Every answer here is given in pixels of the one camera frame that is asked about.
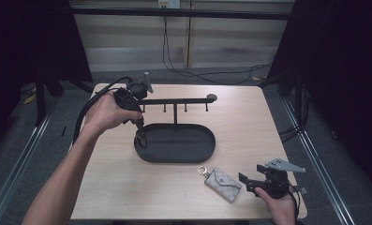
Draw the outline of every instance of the black cable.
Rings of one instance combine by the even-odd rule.
[[[279,132],[279,136],[283,143],[292,139],[294,136],[298,135],[300,132],[302,132],[305,129],[305,126],[308,120],[308,111],[309,111],[309,103],[310,103],[309,94],[306,92],[305,89],[303,91],[303,96],[304,96],[303,98],[304,112],[302,114],[302,121],[300,121],[300,123],[296,127],[290,127],[284,131]]]
[[[75,124],[74,137],[72,138],[72,143],[77,141],[78,136],[80,135],[80,129],[81,129],[83,118],[86,115],[86,113],[89,111],[89,109],[98,101],[100,97],[102,97],[104,94],[111,91],[110,87],[112,87],[114,84],[119,83],[120,81],[124,79],[128,79],[129,81],[131,81],[129,77],[122,77],[116,80],[115,82],[111,82],[110,84],[105,86],[103,89],[101,89],[99,92],[96,92],[96,94],[86,102],[86,104],[81,109],[81,112],[77,119],[77,123]]]
[[[269,172],[265,173],[265,175],[267,176],[270,176],[272,179],[274,179],[276,181],[276,184],[280,187],[280,188],[286,188],[287,191],[288,191],[288,194],[290,195],[291,199],[293,200],[293,203],[294,203],[294,216],[295,218],[297,219],[297,217],[299,217],[299,211],[300,211],[300,194],[299,194],[299,191],[296,189],[295,186],[293,186],[289,180],[288,180],[288,186],[287,187],[283,187],[282,186],[282,183],[272,174],[270,174]],[[297,197],[298,197],[298,200],[299,202],[296,201],[296,198],[294,198],[293,196],[293,193],[291,193],[291,191],[289,190],[289,187],[292,187],[294,192],[296,192],[297,194]]]
[[[166,50],[167,55],[168,55],[170,67],[166,64],[166,61],[165,61],[165,50]],[[163,47],[162,47],[162,62],[163,62],[163,65],[165,66],[166,69],[168,69],[169,71],[175,72],[176,74],[178,74],[180,76],[189,77],[189,78],[198,77],[198,78],[200,78],[202,80],[205,80],[207,82],[221,84],[221,85],[237,85],[237,84],[245,83],[245,82],[250,80],[250,78],[252,76],[252,74],[251,74],[252,71],[255,71],[255,70],[258,70],[258,69],[261,69],[261,68],[265,68],[265,67],[270,67],[272,65],[272,63],[269,63],[269,64],[265,64],[265,65],[256,65],[256,66],[251,67],[248,70],[242,70],[242,71],[209,72],[209,73],[200,73],[200,74],[196,74],[196,73],[192,73],[192,72],[188,72],[188,71],[183,71],[183,70],[178,70],[178,69],[174,68],[173,63],[171,62],[170,46],[169,46],[169,39],[168,39],[168,21],[167,21],[166,17],[164,17],[164,37],[163,37]],[[210,79],[207,79],[207,78],[203,77],[203,76],[206,76],[206,75],[214,75],[214,74],[242,74],[242,73],[248,73],[247,77],[245,79],[239,81],[239,82],[233,82],[233,83],[216,82],[216,81],[213,81],[213,80],[210,80]]]

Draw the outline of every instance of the black curtain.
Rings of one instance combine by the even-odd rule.
[[[288,22],[269,77],[300,72],[317,109],[372,180],[372,0],[296,1],[293,10],[318,16]],[[283,79],[286,94],[295,79]]]
[[[74,16],[24,7],[70,7],[67,0],[0,0],[0,130],[38,71],[50,80],[91,82]]]

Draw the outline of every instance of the gray pouch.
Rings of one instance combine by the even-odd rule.
[[[212,172],[206,172],[204,175],[207,177],[205,184],[217,191],[231,203],[241,190],[242,185],[240,183],[224,174],[218,168],[214,168]]]

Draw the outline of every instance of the aluminum rail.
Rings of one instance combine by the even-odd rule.
[[[288,113],[288,116],[293,123],[294,127],[298,127],[298,121],[288,99],[283,100],[285,109]],[[354,220],[352,219],[351,213],[349,208],[347,207],[346,203],[344,202],[343,198],[341,197],[340,193],[338,192],[337,188],[335,187],[332,178],[330,177],[329,173],[327,172],[325,166],[323,165],[322,161],[320,160],[320,155],[318,154],[317,150],[315,149],[313,143],[311,142],[310,138],[307,135],[305,130],[302,130],[299,133],[299,139],[302,142],[305,152],[307,153],[318,178],[320,179],[320,183],[322,184],[323,188],[325,189],[328,198],[337,213],[337,216],[343,225],[355,225]]]
[[[22,150],[22,154],[20,155],[18,161],[16,162],[12,171],[10,172],[7,181],[0,190],[0,219],[1,216],[4,214],[5,209],[7,208],[7,205],[12,195],[15,192],[20,179],[22,178],[22,174],[24,173],[26,166],[28,165],[28,162],[30,161],[32,155],[37,149],[39,140],[42,138],[42,135],[45,132],[45,129],[51,120],[52,112],[57,106],[58,99],[59,97],[56,97],[52,101],[52,106],[50,107],[50,110],[46,114],[44,120],[41,121],[38,127],[34,128],[34,131],[31,134],[28,143]]]
[[[312,18],[311,14],[292,14],[287,12],[257,12],[257,11],[224,11],[178,8],[149,7],[18,7],[27,13],[46,14],[64,13],[79,15],[127,15],[127,16],[164,16],[164,17],[199,17],[199,18],[230,18],[255,20],[280,20]]]

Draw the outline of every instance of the black tray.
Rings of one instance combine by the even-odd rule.
[[[160,163],[200,163],[215,151],[216,139],[210,129],[195,124],[151,124],[144,127],[147,147],[136,139],[134,145],[140,158]]]

